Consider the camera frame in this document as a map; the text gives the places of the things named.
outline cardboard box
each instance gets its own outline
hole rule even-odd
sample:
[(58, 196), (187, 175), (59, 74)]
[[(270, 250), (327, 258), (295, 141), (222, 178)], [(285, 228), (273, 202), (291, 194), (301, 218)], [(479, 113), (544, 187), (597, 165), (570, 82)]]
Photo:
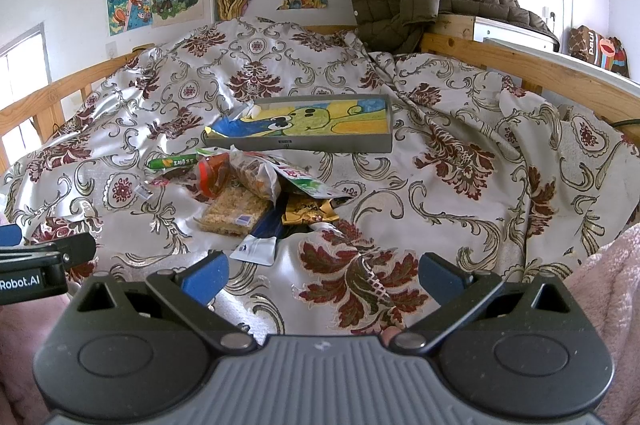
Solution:
[(260, 98), (238, 116), (207, 128), (205, 145), (239, 150), (298, 149), (387, 153), (393, 145), (386, 95), (336, 94)]

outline pink blanket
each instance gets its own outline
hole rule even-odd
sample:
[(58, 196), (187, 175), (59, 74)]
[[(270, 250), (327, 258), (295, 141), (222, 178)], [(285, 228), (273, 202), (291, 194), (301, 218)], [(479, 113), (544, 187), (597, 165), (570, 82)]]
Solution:
[(607, 344), (616, 366), (597, 414), (640, 423), (640, 224), (584, 262), (565, 284)]
[(0, 307), (0, 424), (40, 425), (46, 418), (31, 363), (67, 303), (63, 295)]

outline yellow snack package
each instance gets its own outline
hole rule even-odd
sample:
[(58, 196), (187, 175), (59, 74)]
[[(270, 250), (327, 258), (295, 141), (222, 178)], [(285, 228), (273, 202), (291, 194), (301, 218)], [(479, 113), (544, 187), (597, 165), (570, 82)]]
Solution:
[(289, 195), (287, 209), (282, 216), (283, 225), (308, 225), (330, 223), (340, 219), (331, 207), (331, 199), (314, 199), (309, 196)]

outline white packet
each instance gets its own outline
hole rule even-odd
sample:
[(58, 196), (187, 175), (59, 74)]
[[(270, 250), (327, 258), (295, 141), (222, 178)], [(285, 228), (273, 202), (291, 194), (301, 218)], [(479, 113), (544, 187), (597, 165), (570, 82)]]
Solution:
[(229, 258), (271, 266), (276, 261), (276, 238), (259, 239), (253, 235), (247, 235)]

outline wooden bed frame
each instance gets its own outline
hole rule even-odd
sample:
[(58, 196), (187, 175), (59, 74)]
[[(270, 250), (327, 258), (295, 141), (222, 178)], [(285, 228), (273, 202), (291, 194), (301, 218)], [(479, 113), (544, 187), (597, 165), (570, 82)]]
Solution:
[[(351, 30), (354, 26), (307, 26), (307, 29), (327, 35), (340, 30)], [(467, 64), (484, 69), (495, 69), (522, 79), (527, 90), (540, 93), (543, 88), (556, 92), (569, 100), (583, 105), (609, 123), (640, 118), (640, 85), (620, 77), (620, 83), (606, 76), (605, 80), (589, 72), (580, 70), (588, 64), (580, 63), (570, 68), (558, 61), (525, 53), (518, 49), (492, 44), (474, 42), (464, 33), (454, 35), (427, 33), (422, 36), (420, 50), (423, 53), (435, 53), (452, 56)], [(135, 48), (133, 52), (112, 58), (41, 88), (29, 96), (0, 110), (0, 135), (4, 135), (22, 122), (33, 118), (35, 129), (44, 143), (54, 133), (57, 126), (65, 122), (61, 100), (79, 91), (82, 100), (92, 93), (92, 84), (113, 74), (126, 62), (152, 44)], [(622, 132), (640, 146), (640, 125), (627, 125)], [(0, 140), (0, 169), (7, 170), (7, 159), (2, 140)]]

